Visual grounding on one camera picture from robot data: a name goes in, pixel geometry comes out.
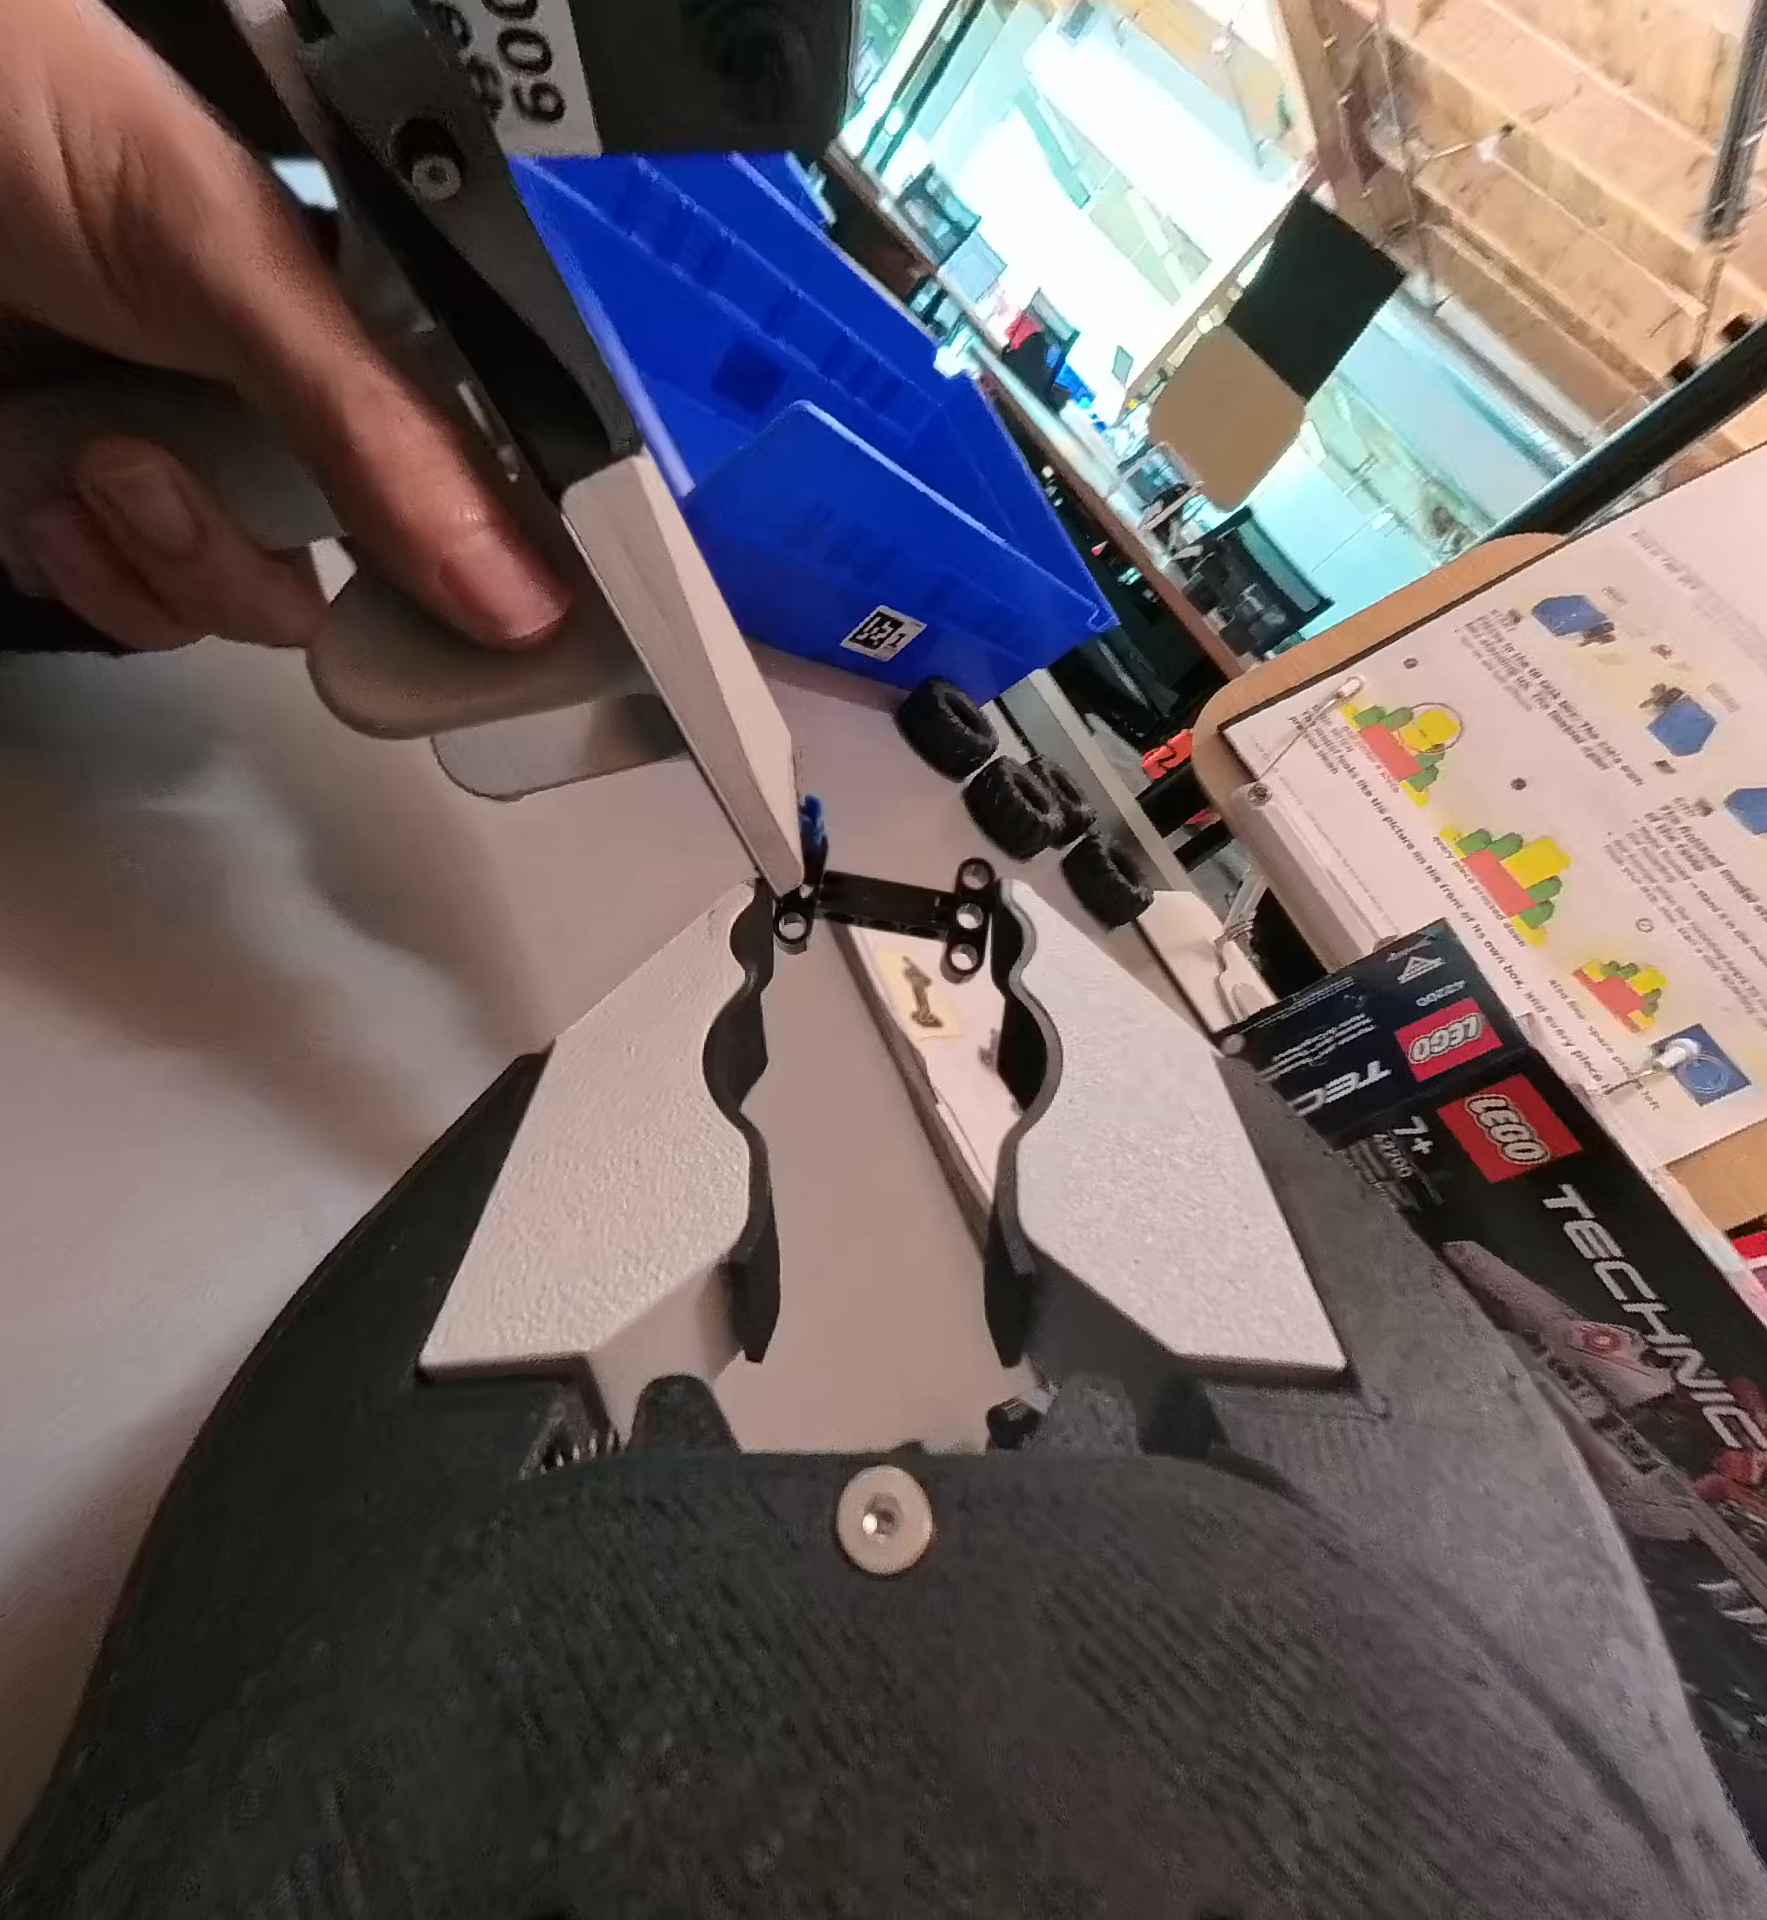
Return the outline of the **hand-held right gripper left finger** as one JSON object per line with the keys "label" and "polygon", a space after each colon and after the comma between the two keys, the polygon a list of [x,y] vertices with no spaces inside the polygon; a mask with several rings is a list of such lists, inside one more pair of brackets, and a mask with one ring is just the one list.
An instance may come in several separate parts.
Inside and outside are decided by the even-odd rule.
{"label": "hand-held right gripper left finger", "polygon": [[427,1376],[715,1382],[765,1357],[781,1253],[767,1146],[774,901],[725,890],[559,1033],[454,1282]]}

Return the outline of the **blue storage bin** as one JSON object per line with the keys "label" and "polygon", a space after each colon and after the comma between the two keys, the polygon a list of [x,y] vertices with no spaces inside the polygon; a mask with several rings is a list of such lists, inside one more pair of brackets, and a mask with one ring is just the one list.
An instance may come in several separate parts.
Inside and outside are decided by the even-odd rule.
{"label": "blue storage bin", "polygon": [[1115,626],[991,403],[757,156],[513,156],[743,633],[976,700]]}

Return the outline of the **wooden instruction board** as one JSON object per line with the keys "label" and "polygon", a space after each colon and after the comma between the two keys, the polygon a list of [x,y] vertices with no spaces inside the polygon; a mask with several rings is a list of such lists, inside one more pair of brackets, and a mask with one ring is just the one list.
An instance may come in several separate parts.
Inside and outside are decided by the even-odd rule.
{"label": "wooden instruction board", "polygon": [[1318,960],[1454,925],[1645,1165],[1767,1214],[1767,444],[1247,669],[1191,764]]}

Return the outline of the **white instruction booklet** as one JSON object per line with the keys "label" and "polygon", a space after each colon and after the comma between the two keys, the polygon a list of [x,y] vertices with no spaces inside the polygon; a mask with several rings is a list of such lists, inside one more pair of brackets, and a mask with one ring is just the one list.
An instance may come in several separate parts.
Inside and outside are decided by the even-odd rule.
{"label": "white instruction booklet", "polygon": [[[935,939],[856,925],[832,930],[961,1211],[983,1237],[1000,1146],[1018,1117],[995,1069],[1002,995],[987,977],[949,982]],[[1193,891],[1158,891],[1135,935],[1180,1003],[1211,1033],[1276,1000]]]}

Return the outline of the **black toy beam part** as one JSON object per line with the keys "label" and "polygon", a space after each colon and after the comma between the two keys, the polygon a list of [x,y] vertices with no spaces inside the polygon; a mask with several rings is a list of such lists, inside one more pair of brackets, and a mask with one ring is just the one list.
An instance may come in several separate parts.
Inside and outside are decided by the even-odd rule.
{"label": "black toy beam part", "polygon": [[978,855],[944,890],[825,870],[775,901],[774,941],[799,954],[818,923],[892,932],[941,947],[943,977],[961,983],[989,971],[997,894],[995,868]]}

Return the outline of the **black toy set box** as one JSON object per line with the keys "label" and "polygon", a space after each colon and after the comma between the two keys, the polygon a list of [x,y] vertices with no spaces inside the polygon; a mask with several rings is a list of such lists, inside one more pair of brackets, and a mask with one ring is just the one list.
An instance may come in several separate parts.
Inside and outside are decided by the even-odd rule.
{"label": "black toy set box", "polygon": [[1449,925],[1221,1045],[1457,1269],[1572,1428],[1767,1862],[1767,1298],[1678,1218]]}

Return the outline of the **black and tan panel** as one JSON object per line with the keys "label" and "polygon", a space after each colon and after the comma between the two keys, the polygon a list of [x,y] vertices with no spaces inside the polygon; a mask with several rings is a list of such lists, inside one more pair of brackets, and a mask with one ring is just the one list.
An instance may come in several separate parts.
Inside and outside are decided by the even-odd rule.
{"label": "black and tan panel", "polygon": [[1397,256],[1314,195],[1295,195],[1249,284],[1157,391],[1151,442],[1211,506],[1241,506],[1402,282]]}

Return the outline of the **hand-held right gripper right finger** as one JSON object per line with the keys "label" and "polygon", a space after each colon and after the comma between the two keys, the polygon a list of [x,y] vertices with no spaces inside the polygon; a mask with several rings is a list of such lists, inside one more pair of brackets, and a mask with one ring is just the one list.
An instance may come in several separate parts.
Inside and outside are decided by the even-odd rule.
{"label": "hand-held right gripper right finger", "polygon": [[1003,882],[991,1185],[997,1355],[1064,1380],[1337,1380],[1347,1355],[1211,1040],[1062,912]]}

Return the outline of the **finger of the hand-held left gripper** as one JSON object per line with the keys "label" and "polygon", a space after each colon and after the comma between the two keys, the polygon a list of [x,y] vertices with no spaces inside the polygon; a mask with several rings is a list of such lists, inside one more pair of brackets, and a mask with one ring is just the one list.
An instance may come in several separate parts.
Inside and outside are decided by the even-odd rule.
{"label": "finger of the hand-held left gripper", "polygon": [[755,871],[804,883],[794,737],[650,453],[583,476],[561,519]]}

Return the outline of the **person's left hand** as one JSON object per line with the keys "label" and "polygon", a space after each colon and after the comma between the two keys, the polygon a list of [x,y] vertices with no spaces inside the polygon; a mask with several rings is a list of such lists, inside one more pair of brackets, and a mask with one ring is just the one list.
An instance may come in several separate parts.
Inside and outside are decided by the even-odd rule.
{"label": "person's left hand", "polygon": [[[0,394],[84,353],[232,388],[372,560],[470,640],[535,645],[569,596],[447,420],[341,297],[282,186],[103,3],[0,3]],[[0,645],[301,649],[313,563],[252,541],[166,449],[96,438],[17,520],[33,587]]]}

